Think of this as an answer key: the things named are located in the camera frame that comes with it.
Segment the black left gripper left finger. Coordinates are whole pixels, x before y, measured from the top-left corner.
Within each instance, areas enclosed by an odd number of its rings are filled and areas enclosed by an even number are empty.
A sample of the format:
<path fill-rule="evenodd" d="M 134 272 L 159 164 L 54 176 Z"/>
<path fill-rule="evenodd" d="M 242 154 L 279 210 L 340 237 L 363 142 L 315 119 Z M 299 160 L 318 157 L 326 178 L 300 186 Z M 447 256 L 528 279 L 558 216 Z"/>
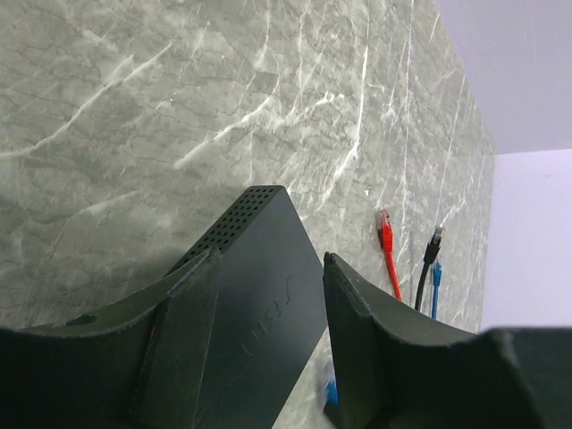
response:
<path fill-rule="evenodd" d="M 1 331 L 4 428 L 191 428 L 218 297 L 208 249 L 65 324 Z"/>

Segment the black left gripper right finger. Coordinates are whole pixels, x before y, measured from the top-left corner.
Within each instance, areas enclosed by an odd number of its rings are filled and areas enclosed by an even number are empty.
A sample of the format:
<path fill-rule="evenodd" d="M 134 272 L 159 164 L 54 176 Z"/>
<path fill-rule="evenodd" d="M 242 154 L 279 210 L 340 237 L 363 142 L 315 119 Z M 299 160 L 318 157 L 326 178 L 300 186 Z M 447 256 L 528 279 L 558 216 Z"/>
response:
<path fill-rule="evenodd" d="M 324 257 L 344 428 L 568 428 L 571 331 L 479 334 L 433 320 Z"/>

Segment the black network switch box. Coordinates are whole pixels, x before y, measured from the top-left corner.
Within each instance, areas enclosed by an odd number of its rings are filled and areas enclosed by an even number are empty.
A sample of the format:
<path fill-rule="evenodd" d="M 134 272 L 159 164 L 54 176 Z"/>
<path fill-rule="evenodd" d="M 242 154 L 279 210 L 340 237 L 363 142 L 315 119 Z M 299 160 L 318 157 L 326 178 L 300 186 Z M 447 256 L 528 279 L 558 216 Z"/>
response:
<path fill-rule="evenodd" d="M 287 190 L 247 188 L 176 263 L 222 254 L 197 428 L 270 428 L 327 325 L 323 266 Z"/>

